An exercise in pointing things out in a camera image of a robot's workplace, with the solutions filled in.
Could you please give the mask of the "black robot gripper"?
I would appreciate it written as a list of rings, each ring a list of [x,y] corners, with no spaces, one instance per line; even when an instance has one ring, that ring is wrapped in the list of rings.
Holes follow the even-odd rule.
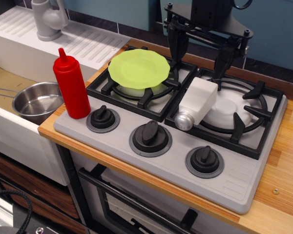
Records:
[[[169,2],[165,5],[164,21],[171,58],[180,63],[188,49],[190,38],[218,48],[212,81],[220,83],[233,61],[241,56],[241,43],[245,47],[253,31],[232,15],[232,10],[245,10],[252,1],[238,5],[234,0],[193,0],[191,4]],[[228,35],[223,38],[218,34]]]

